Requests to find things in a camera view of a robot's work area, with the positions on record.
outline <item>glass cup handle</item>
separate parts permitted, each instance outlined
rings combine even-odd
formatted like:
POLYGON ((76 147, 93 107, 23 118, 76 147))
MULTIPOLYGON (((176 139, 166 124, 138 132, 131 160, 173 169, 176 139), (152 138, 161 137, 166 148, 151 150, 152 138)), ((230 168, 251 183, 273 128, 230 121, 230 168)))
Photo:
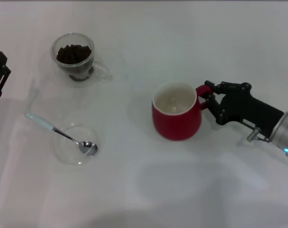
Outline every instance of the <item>glass cup handle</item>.
POLYGON ((110 82, 112 80, 112 75, 105 64, 94 61, 92 66, 94 70, 98 71, 97 78, 99 81, 110 82))

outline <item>white table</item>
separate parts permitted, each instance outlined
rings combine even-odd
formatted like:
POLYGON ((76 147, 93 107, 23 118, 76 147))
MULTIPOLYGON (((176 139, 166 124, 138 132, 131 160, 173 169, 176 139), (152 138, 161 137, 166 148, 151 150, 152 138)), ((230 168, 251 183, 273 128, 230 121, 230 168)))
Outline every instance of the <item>white table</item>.
POLYGON ((150 114, 170 79, 249 82, 288 111, 288 2, 0 2, 0 50, 12 70, 0 99, 0 228, 288 228, 283 152, 208 111, 194 137, 170 142, 150 114), (94 40, 111 83, 53 79, 50 45, 70 31, 94 40), (87 165, 62 164, 54 135, 23 117, 33 79, 33 111, 98 129, 87 165))

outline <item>spoon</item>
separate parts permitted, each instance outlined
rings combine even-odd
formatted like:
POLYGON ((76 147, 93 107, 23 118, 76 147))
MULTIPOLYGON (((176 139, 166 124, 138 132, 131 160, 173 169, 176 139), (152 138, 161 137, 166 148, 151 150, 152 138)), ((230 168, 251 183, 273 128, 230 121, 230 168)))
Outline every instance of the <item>spoon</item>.
POLYGON ((28 118, 29 120, 32 120, 32 121, 36 122, 37 124, 47 128, 48 130, 54 131, 54 132, 62 135, 63 137, 66 137, 67 139, 70 139, 71 141, 75 142, 78 145, 79 150, 83 154, 86 154, 92 148, 90 153, 87 154, 88 156, 92 157, 98 151, 98 147, 95 143, 92 143, 90 141, 79 142, 79 141, 75 140, 74 138, 70 137, 69 135, 63 133, 62 131, 60 131, 56 127, 54 127, 51 123, 49 123, 47 120, 45 120, 44 118, 42 118, 39 115, 36 115, 36 114, 28 111, 28 112, 24 113, 24 116, 26 118, 28 118))

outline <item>mug handle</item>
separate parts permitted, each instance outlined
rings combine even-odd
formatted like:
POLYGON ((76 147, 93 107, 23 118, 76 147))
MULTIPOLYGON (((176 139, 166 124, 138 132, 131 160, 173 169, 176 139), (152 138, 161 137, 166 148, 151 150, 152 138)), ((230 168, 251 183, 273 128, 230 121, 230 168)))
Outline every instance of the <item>mug handle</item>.
POLYGON ((110 71, 108 70, 105 64, 93 61, 92 66, 94 70, 97 70, 99 72, 97 74, 97 78, 99 81, 101 82, 112 81, 112 75, 110 74, 110 71))
MULTIPOLYGON (((204 93, 214 94, 213 91, 211 90, 211 88, 209 86, 206 86, 206 85, 200 85, 195 90, 196 90, 197 96, 202 96, 204 93)), ((200 108, 202 110, 207 108, 205 102, 200 103, 200 108)))

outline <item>coffee beans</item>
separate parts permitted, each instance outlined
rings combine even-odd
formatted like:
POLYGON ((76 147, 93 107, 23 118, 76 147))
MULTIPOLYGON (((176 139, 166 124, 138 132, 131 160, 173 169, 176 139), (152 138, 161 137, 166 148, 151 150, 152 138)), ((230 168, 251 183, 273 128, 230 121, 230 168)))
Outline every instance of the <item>coffee beans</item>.
POLYGON ((60 48, 56 59, 65 64, 76 64, 87 59, 91 54, 91 49, 88 46, 82 47, 81 45, 67 45, 60 48))

